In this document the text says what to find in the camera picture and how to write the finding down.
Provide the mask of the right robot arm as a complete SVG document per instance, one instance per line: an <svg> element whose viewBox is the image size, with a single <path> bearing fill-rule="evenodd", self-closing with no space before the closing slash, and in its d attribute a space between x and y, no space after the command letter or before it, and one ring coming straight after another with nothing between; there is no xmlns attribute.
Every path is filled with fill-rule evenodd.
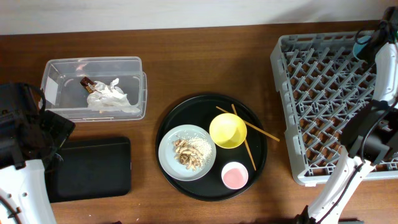
<svg viewBox="0 0 398 224"><path fill-rule="evenodd" d="M341 135L341 154L320 195L294 223L338 223L363 179L381 161L397 157L397 7L388 7L357 58L376 68L372 100Z"/></svg>

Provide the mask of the light blue cup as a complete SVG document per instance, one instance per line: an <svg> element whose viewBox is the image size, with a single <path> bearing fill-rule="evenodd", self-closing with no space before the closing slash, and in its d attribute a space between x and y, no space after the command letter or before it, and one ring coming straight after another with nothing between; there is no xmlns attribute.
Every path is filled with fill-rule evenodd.
<svg viewBox="0 0 398 224"><path fill-rule="evenodd" d="M356 39L356 43L353 47L354 56L358 60L365 60L365 61L373 61L374 60L374 51L371 47L372 44L372 37L370 35L366 35L359 39Z"/></svg>

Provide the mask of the gold snack wrapper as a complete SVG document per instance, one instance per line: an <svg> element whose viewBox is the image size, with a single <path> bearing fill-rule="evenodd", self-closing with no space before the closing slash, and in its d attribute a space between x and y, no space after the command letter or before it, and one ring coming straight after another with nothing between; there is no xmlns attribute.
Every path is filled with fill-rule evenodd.
<svg viewBox="0 0 398 224"><path fill-rule="evenodd" d="M88 77L83 77L80 81L80 84L88 93L93 93L96 91L96 83L91 81Z"/></svg>

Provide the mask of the white napkin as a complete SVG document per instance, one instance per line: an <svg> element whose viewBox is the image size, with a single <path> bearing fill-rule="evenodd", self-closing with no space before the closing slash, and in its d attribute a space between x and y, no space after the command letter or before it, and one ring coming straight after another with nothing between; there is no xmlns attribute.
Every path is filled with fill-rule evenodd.
<svg viewBox="0 0 398 224"><path fill-rule="evenodd" d="M119 78L114 79L109 85L100 81L96 83L96 91L87 96L88 108L96 111L122 111L125 113L139 113L137 106L130 104L127 94L122 91Z"/></svg>

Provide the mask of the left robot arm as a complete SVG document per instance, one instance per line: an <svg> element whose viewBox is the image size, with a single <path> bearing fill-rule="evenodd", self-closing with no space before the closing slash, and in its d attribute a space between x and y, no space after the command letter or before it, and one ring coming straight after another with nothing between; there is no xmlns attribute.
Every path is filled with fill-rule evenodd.
<svg viewBox="0 0 398 224"><path fill-rule="evenodd" d="M1 85L1 223L55 223L45 170L75 123L37 106L44 92L28 83Z"/></svg>

